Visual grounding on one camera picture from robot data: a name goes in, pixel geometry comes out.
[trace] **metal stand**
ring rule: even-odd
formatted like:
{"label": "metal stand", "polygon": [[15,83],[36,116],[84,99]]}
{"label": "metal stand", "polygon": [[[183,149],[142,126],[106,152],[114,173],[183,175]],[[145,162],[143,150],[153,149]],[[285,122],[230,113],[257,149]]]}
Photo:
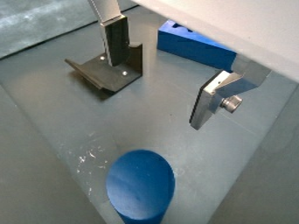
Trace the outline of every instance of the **metal stand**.
{"label": "metal stand", "polygon": [[129,60],[119,66],[108,64],[106,53],[83,65],[70,59],[66,62],[98,88],[118,92],[143,76],[143,45],[130,46]]}
{"label": "metal stand", "polygon": [[130,44],[127,17],[117,0],[88,0],[98,16],[106,53],[79,65],[66,62],[98,87],[118,92],[143,75],[143,45]]}

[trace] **gray table surface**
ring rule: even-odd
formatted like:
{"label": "gray table surface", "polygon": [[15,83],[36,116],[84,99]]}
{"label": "gray table surface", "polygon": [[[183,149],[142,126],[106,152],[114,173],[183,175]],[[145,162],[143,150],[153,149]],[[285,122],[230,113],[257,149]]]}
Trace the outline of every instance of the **gray table surface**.
{"label": "gray table surface", "polygon": [[297,84],[271,73],[242,94],[231,115],[221,111],[199,131],[189,124],[213,67],[157,50],[166,18],[142,7],[129,13],[131,41],[145,43],[145,77],[106,96],[63,62],[104,52],[99,25],[0,61],[0,83],[68,166],[107,223],[122,223],[106,192],[108,167],[134,149],[170,162],[177,188],[163,224],[207,223],[286,105]]}

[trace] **silver knob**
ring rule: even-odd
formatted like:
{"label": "silver knob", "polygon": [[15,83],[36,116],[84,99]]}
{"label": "silver knob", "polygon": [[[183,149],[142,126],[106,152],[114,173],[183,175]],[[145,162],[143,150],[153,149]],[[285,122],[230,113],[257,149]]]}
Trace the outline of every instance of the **silver knob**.
{"label": "silver knob", "polygon": [[230,98],[226,98],[222,101],[222,104],[219,106],[225,108],[233,114],[235,110],[238,109],[242,101],[243,100],[237,95],[233,95]]}

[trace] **gray floor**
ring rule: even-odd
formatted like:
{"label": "gray floor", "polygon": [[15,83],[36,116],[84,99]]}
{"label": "gray floor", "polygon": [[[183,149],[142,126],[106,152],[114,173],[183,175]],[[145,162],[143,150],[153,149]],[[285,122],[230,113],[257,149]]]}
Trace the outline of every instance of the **gray floor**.
{"label": "gray floor", "polygon": [[104,224],[71,173],[0,87],[0,220]]}
{"label": "gray floor", "polygon": [[210,224],[299,223],[299,88]]}
{"label": "gray floor", "polygon": [[68,166],[107,223],[122,223],[106,193],[108,167],[145,148],[169,160],[177,189],[163,224],[206,224],[277,120],[297,84],[271,73],[197,131],[189,124],[199,88],[215,69],[155,49],[166,19],[130,12],[131,41],[145,43],[145,77],[108,99],[63,62],[104,52],[96,24],[0,62],[0,83]]}

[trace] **white panel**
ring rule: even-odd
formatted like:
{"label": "white panel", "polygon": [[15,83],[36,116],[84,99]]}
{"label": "white panel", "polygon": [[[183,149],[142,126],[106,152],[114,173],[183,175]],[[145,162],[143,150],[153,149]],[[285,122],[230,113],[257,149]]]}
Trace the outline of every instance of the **white panel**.
{"label": "white panel", "polygon": [[299,1],[134,1],[299,81]]}

